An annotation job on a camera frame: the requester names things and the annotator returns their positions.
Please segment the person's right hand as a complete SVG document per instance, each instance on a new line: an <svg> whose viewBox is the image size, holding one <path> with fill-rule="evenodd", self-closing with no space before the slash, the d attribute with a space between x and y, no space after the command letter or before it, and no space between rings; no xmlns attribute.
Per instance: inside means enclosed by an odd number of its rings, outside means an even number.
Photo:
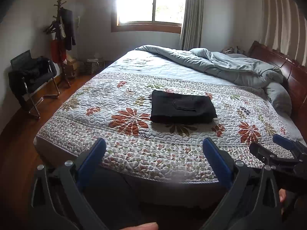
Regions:
<svg viewBox="0 0 307 230"><path fill-rule="evenodd" d="M279 190L279 200L280 200L280 203L281 203L281 213L284 212L284 202L286 200L286 190L285 189L280 189Z"/></svg>

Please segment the person's left hand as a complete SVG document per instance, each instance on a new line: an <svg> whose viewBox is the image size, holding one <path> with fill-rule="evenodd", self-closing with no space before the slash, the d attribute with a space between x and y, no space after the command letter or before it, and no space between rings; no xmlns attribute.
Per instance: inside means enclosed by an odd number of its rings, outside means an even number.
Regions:
<svg viewBox="0 0 307 230"><path fill-rule="evenodd" d="M121 230L158 230L159 226L156 222L145 223L138 226L126 227Z"/></svg>

